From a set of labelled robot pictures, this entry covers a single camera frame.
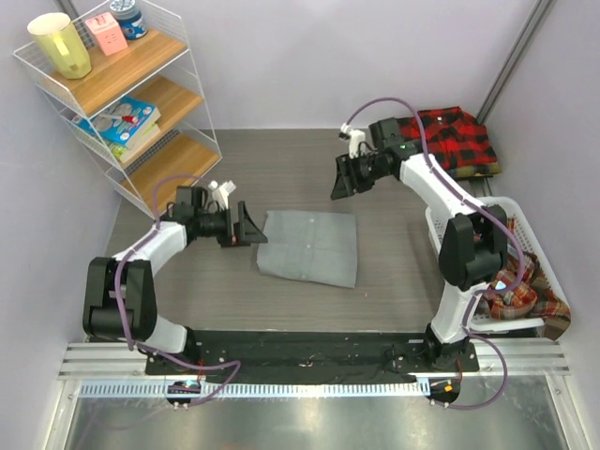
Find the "grey long sleeve shirt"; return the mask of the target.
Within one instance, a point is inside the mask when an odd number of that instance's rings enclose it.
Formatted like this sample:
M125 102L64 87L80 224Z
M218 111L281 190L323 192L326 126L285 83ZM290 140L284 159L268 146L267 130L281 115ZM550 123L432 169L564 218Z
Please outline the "grey long sleeve shirt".
M358 269L353 214L272 210L259 245L259 271L268 276L353 289Z

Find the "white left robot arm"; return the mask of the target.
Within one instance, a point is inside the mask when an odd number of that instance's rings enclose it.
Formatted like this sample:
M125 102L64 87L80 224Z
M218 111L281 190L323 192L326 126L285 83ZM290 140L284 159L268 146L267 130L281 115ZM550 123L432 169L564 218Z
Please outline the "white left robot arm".
M158 313L155 277L174 256L199 238L223 248L265 244L245 202L232 210L228 181L208 187L182 186L142 238L111 256L96 257L87 269L82 328L90 338L121 340L131 350L167 360L178 373L201 360L193 331Z

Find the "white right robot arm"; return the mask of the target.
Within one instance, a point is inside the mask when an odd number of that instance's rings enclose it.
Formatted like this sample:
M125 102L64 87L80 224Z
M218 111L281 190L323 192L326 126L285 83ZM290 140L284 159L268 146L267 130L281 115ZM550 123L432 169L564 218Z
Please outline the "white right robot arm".
M438 250L444 288L423 335L423 359L427 368L448 370L467 350L478 297L506 265L507 216L501 207L477 201L447 175L425 138L402 137L394 118L372 124L368 132L343 124L338 136L348 150L336 158L332 200L367 192L377 180L394 177L445 222Z

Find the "red black plaid shirt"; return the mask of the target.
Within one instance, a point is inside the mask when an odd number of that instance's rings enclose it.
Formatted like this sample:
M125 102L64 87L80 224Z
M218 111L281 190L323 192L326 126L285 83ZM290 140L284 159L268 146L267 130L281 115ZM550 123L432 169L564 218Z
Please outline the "red black plaid shirt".
M446 172L465 165L499 163L487 128L460 107L422 110L418 114L428 151Z

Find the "yellow green plaid shirt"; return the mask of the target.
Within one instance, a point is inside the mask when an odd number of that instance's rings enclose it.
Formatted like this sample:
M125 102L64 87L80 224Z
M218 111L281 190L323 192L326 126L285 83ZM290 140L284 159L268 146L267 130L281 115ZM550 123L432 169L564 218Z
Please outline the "yellow green plaid shirt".
M447 173L455 180L469 180L478 177L491 177L502 172L498 162L460 166L448 169Z

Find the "green book under blue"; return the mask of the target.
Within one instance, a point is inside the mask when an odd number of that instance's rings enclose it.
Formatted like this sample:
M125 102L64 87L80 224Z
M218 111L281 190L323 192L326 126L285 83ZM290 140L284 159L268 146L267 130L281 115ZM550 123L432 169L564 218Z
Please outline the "green book under blue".
M138 151L143 149L160 133L158 124L154 124L145 131L138 132L134 136L134 141L129 141L127 144L111 143L109 148L113 156L119 163L126 163Z

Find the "white plastic laundry basket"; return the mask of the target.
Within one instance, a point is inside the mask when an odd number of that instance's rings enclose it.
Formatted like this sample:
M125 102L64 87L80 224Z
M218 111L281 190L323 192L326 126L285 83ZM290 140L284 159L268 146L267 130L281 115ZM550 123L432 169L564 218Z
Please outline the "white plastic laundry basket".
M523 245L526 251L534 252L545 271L551 287L566 302L563 290L556 278L542 247L534 235L533 229L525 218L519 205L507 197L484 197L484 203L501 206L508 216L508 228ZM476 334L507 334L517 330L535 330L542 337L542 319L517 319L514 321L500 321L489 318L486 314L478 314L475 310L471 319L470 328Z

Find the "orange plaid shirt in basket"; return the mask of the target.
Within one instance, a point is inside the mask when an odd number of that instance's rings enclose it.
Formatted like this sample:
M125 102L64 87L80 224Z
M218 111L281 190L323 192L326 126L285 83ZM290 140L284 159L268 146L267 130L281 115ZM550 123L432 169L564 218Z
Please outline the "orange plaid shirt in basket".
M484 294L476 312L500 321L542 319L542 336L558 340L571 324L570 307L551 287L538 256L520 246L524 261L521 281L511 292Z

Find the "pink cube box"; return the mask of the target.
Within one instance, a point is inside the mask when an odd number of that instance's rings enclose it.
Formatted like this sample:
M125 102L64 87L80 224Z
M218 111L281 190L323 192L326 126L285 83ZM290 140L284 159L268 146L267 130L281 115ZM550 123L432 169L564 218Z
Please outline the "pink cube box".
M110 56L128 47L118 21L110 12L86 19L84 23L104 55Z

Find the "blue lidded jar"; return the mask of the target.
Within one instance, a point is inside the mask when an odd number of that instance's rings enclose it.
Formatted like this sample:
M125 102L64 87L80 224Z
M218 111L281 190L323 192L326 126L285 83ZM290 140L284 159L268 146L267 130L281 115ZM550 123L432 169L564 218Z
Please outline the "blue lidded jar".
M113 0L109 9L126 40L136 40L147 34L142 11L135 0Z

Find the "yellow plastic pitcher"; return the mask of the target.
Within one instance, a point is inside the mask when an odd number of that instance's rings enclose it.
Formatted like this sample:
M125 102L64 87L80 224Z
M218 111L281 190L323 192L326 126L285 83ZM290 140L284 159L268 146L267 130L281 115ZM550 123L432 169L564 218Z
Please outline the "yellow plastic pitcher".
M78 80L90 73L90 55L66 13L39 15L27 24L27 32L64 78Z

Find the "aluminium frame post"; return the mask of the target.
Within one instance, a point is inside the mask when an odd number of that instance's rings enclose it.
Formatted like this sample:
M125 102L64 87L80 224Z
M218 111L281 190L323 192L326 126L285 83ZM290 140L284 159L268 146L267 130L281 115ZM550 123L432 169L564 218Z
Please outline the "aluminium frame post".
M502 67L493 84L487 92L485 100L479 109L476 118L480 123L485 123L500 99L503 90L510 82L518 65L523 60L537 33L542 28L549 13L556 4L555 0L537 0L529 13L526 22L517 34L517 38L506 56Z

